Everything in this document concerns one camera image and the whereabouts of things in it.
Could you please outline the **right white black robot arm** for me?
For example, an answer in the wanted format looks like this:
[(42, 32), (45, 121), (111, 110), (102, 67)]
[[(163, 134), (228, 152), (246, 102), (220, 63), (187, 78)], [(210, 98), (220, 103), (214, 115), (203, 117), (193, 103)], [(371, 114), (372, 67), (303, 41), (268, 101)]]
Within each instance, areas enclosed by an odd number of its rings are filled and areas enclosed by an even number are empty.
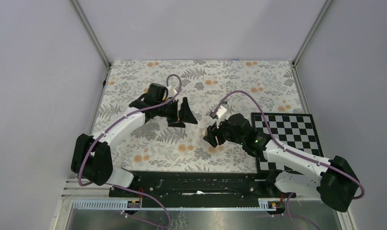
[(285, 166), (269, 176), (267, 195), (317, 197), (335, 211), (345, 212), (353, 200), (364, 196), (363, 186), (343, 157), (329, 159), (312, 153), (312, 143), (317, 142), (313, 130), (309, 118), (258, 115), (249, 121), (234, 114), (207, 127), (203, 138), (212, 147), (225, 142), (238, 144), (252, 157)]

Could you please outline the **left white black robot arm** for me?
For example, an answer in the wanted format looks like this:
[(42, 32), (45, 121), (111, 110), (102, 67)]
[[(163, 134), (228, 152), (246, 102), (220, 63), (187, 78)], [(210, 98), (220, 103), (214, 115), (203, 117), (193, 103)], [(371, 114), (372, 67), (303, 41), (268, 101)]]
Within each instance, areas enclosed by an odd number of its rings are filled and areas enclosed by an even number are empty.
[(88, 182), (81, 185), (118, 185), (128, 197), (138, 193), (135, 175), (113, 166), (111, 151), (125, 137), (157, 116), (164, 117), (169, 127), (185, 128), (186, 123), (197, 124), (187, 97), (179, 103), (177, 91), (168, 86), (152, 83), (148, 91), (131, 102), (122, 117), (100, 134), (81, 134), (76, 139), (70, 169)]

